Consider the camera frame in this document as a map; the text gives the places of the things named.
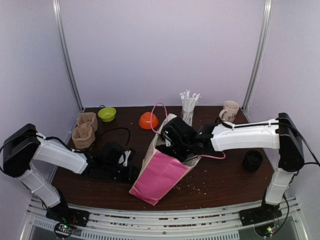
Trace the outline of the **paper cakes bag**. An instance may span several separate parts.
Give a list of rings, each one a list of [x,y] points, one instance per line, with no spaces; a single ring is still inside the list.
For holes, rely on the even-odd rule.
[[[226,155],[212,156],[205,154],[191,154],[186,158],[186,163],[182,163],[177,157],[171,156],[160,147],[167,147],[161,139],[160,132],[170,120],[177,116],[168,113],[164,106],[165,119],[158,130],[152,128],[155,133],[149,144],[137,180],[134,182],[129,193],[146,203],[154,206],[162,199],[185,175],[187,175],[199,162],[202,157],[223,160]]]

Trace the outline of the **cardboard cup carrier stack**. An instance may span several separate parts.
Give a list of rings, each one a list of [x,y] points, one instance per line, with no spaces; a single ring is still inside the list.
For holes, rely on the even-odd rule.
[[[88,149],[96,139],[97,129],[97,115],[94,112],[81,113],[71,136],[75,148],[78,150]]]

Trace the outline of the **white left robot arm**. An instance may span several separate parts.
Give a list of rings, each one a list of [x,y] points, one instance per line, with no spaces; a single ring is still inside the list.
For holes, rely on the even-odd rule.
[[[18,179],[36,195],[46,209],[47,218],[71,225],[87,222],[87,211],[70,208],[63,193],[52,186],[37,170],[34,161],[49,163],[75,174],[94,179],[112,179],[122,183],[134,183],[138,168],[131,164],[135,150],[126,149],[116,142],[108,142],[98,152],[68,147],[55,136],[44,136],[28,123],[9,138],[0,148],[1,171]]]

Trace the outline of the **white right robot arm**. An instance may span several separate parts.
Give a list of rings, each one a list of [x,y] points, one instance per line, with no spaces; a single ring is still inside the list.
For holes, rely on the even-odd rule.
[[[302,137],[287,113],[258,123],[206,124],[195,131],[180,117],[171,114],[160,130],[162,149],[182,162],[192,156],[213,156],[234,149],[278,150],[279,161],[259,207],[242,210],[243,225],[281,217],[280,203],[294,175],[304,166]]]

